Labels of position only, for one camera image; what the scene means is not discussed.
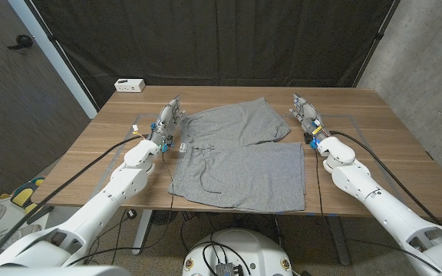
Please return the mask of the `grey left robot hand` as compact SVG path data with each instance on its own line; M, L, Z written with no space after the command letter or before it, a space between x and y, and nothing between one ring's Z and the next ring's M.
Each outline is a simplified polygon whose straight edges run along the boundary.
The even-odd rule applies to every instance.
M185 113L185 110L181 110L180 95L177 95L163 107L156 122L151 124L151 134L148 140L157 144L162 153L174 145L174 130Z

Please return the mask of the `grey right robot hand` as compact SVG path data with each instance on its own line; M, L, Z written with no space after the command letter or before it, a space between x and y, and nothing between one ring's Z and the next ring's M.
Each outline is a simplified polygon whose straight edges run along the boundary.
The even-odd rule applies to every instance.
M295 108L290 109L289 112L301 124L305 143L316 150L320 142L330 137L330 134L325 130L322 117L314 106L298 94L293 94L293 97Z

